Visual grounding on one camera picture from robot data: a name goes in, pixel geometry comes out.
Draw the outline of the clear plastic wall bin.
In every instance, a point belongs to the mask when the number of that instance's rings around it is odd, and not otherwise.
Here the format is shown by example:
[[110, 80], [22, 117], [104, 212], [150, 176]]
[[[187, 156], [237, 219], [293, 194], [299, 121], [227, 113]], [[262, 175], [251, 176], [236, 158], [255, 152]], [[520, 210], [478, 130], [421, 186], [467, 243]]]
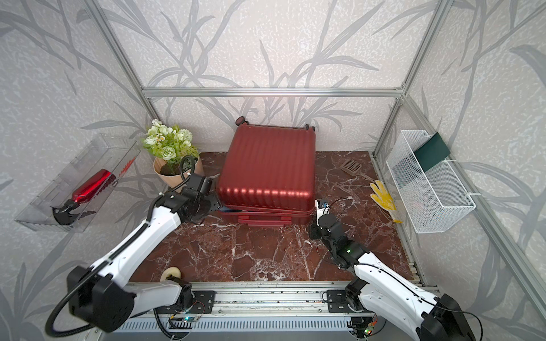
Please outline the clear plastic wall bin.
[[[36, 232], [84, 232], [104, 205], [116, 185], [134, 163], [140, 152], [137, 140], [98, 134], [93, 140], [41, 191], [16, 217], [15, 221]], [[106, 169], [117, 177], [114, 186], [102, 191], [77, 213], [95, 211], [70, 225], [58, 224], [52, 207], [61, 207], [75, 189], [97, 173]]]

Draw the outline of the brown slotted litter scoop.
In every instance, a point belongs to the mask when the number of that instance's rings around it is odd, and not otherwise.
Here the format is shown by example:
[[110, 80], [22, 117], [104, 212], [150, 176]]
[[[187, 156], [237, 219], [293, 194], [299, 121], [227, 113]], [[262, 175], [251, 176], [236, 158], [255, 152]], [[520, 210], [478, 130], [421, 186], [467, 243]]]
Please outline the brown slotted litter scoop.
[[367, 181], [374, 182], [375, 180], [363, 172], [363, 167], [360, 163], [354, 160], [346, 160], [341, 166], [341, 170], [350, 176], [361, 176]]

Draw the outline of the beige flower pot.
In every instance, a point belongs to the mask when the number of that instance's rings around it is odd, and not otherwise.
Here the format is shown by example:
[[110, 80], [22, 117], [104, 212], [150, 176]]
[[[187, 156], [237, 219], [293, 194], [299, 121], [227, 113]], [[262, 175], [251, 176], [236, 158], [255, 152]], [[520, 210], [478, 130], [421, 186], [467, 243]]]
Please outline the beige flower pot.
[[[182, 176], [180, 175], [180, 170], [178, 165], [168, 164], [165, 160], [160, 158], [155, 158], [154, 163], [154, 172], [166, 183], [170, 188], [174, 188], [177, 185], [180, 185], [183, 182]], [[188, 178], [193, 172], [201, 176], [205, 175], [203, 164], [201, 158], [198, 157], [196, 160], [195, 169], [192, 172], [189, 163], [186, 162], [183, 166], [184, 177]]]

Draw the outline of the cream tape roll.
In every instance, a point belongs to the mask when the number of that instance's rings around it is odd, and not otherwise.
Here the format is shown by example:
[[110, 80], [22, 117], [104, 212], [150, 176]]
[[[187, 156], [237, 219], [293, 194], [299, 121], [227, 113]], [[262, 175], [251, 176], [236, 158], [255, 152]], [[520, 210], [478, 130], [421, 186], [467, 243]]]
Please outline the cream tape roll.
[[169, 278], [181, 278], [181, 270], [177, 267], [165, 269], [161, 275], [160, 281], [166, 281]]

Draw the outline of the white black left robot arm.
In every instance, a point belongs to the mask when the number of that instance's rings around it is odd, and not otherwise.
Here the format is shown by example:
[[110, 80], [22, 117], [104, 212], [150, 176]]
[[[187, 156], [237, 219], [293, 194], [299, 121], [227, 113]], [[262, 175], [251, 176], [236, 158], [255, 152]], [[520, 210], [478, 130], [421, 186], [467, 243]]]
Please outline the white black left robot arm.
[[177, 271], [168, 271], [156, 284], [129, 281], [171, 232], [183, 223], [199, 223], [220, 208], [212, 183], [211, 178], [192, 174], [179, 193], [157, 197], [142, 224], [111, 252], [90, 267], [76, 267], [69, 273], [68, 295], [62, 305], [70, 314], [105, 332], [156, 308], [173, 306], [185, 311], [192, 307], [191, 285]]

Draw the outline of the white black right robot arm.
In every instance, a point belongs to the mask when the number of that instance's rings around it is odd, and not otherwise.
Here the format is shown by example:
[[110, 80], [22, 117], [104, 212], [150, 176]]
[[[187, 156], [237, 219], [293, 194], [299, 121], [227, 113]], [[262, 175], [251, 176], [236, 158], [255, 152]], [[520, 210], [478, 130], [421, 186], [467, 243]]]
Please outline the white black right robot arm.
[[372, 251], [347, 237], [333, 214], [319, 213], [309, 236], [321, 240], [338, 268], [354, 274], [346, 287], [350, 307], [370, 311], [413, 340], [475, 340], [463, 311], [449, 295], [438, 297], [386, 266]]

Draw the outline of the aluminium cage frame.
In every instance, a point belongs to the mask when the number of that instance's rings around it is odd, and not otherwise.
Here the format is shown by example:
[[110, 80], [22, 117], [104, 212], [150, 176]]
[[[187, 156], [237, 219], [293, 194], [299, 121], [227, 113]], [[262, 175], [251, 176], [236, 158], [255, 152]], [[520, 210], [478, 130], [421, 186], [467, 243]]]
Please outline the aluminium cage frame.
[[[153, 97], [393, 97], [395, 106], [390, 112], [387, 123], [379, 138], [382, 145], [398, 116], [399, 111], [405, 108], [413, 122], [419, 128], [428, 133], [434, 133], [436, 129], [425, 117], [415, 100], [409, 94], [409, 90], [415, 83], [419, 70], [425, 62], [426, 56], [431, 51], [435, 39], [443, 27], [449, 11], [453, 7], [453, 1], [438, 1], [435, 4], [432, 21], [428, 25], [425, 36], [419, 45], [409, 68], [408, 76], [402, 85], [395, 88], [144, 88], [138, 79], [137, 73], [131, 65], [127, 54], [122, 48], [109, 24], [105, 11], [99, 1], [85, 1], [84, 12], [91, 20], [112, 54], [119, 63], [123, 73], [128, 78], [132, 87], [132, 94], [136, 96], [138, 104], [144, 107], [145, 112], [152, 118], [158, 118], [158, 114], [150, 102]], [[533, 268], [523, 250], [509, 235], [508, 230], [502, 226], [493, 209], [477, 190], [476, 185], [465, 173], [462, 163], [454, 159], [448, 159], [447, 163], [452, 167], [455, 175], [463, 183], [463, 186], [476, 196], [476, 209], [474, 215], [480, 223], [484, 233], [490, 239], [490, 244], [497, 250], [506, 266], [513, 274], [523, 293], [533, 304], [534, 309], [541, 318], [545, 317], [545, 281]]]

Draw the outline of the dark green card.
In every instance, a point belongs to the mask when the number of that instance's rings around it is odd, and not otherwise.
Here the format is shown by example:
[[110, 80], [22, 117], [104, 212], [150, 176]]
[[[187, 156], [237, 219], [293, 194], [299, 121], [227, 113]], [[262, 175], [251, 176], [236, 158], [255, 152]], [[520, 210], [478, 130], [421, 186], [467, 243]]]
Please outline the dark green card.
[[414, 152], [417, 162], [424, 173], [435, 167], [438, 163], [445, 160], [450, 155], [449, 147], [446, 145], [441, 135], [437, 132], [419, 149]]

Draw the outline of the yellow rubber glove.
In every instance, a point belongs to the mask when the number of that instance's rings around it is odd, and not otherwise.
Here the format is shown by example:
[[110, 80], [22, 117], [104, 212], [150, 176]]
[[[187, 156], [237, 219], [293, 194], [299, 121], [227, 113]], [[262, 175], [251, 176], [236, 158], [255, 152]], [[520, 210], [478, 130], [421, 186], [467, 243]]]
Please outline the yellow rubber glove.
[[375, 180], [371, 183], [371, 188], [373, 190], [373, 193], [371, 194], [372, 200], [390, 214], [394, 223], [402, 224], [402, 219], [395, 207], [392, 196], [388, 193], [383, 182], [381, 180]]

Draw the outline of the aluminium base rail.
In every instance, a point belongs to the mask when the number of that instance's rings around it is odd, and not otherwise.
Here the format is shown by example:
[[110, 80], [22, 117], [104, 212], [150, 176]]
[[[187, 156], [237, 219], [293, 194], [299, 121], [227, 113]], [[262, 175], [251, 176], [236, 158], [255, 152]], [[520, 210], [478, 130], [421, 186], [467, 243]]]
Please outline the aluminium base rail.
[[[129, 284], [124, 288], [102, 278], [94, 286], [79, 290], [77, 298], [71, 300], [71, 312], [108, 331], [119, 328], [133, 316], [162, 306], [185, 306], [192, 298], [191, 285], [179, 278], [169, 278], [160, 283]], [[220, 292], [220, 301], [222, 306], [236, 304], [239, 310], [248, 313], [274, 309], [301, 313], [309, 312], [312, 305], [328, 305], [319, 294], [301, 288], [287, 292], [271, 288], [241, 292], [226, 289]]]

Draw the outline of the red black spray bottle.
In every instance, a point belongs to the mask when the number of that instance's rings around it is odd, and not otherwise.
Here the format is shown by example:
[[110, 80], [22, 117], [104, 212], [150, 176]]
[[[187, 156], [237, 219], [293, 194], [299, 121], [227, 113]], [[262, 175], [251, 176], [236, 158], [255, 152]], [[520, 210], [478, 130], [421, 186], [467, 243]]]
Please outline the red black spray bottle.
[[77, 213], [76, 210], [88, 204], [102, 191], [112, 187], [117, 182], [117, 177], [106, 169], [100, 169], [97, 173], [86, 180], [81, 186], [75, 189], [63, 206], [52, 207], [53, 218], [58, 224], [70, 225], [78, 219], [93, 215], [95, 211]]

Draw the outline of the red hard-shell suitcase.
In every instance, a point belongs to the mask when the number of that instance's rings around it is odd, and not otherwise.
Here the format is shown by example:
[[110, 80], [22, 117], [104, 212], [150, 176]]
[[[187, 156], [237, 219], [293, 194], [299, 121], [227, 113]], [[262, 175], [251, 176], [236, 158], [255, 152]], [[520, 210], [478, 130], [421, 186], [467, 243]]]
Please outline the red hard-shell suitcase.
[[239, 117], [216, 184], [229, 223], [250, 227], [308, 224], [315, 210], [316, 132], [250, 124]]

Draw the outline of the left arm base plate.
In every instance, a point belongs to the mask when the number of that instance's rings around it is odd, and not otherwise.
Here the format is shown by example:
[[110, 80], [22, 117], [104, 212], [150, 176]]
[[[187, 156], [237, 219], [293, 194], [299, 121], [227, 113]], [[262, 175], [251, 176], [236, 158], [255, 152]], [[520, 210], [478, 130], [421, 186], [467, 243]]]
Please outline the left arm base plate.
[[215, 291], [193, 291], [193, 298], [190, 303], [185, 306], [170, 305], [157, 308], [159, 314], [177, 314], [177, 315], [208, 315], [212, 314], [214, 301], [216, 297]]

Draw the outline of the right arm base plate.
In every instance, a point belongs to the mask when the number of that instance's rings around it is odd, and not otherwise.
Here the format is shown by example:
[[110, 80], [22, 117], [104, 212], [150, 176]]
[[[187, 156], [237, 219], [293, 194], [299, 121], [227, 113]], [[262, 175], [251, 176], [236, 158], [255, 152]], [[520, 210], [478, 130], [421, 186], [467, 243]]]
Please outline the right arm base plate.
[[362, 313], [365, 311], [358, 296], [350, 291], [328, 290], [325, 301], [330, 313]]

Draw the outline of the white flowers green plant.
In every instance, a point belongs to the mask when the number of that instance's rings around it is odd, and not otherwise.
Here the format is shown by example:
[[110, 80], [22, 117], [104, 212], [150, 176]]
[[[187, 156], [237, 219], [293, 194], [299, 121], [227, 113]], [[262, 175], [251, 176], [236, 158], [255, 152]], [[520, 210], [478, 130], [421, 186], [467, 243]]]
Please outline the white flowers green plant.
[[145, 138], [143, 147], [156, 157], [165, 160], [168, 164], [178, 165], [180, 173], [184, 171], [186, 162], [191, 162], [186, 156], [192, 156], [196, 161], [199, 157], [198, 149], [193, 145], [193, 135], [187, 129], [178, 125], [167, 126], [158, 119], [153, 119]]

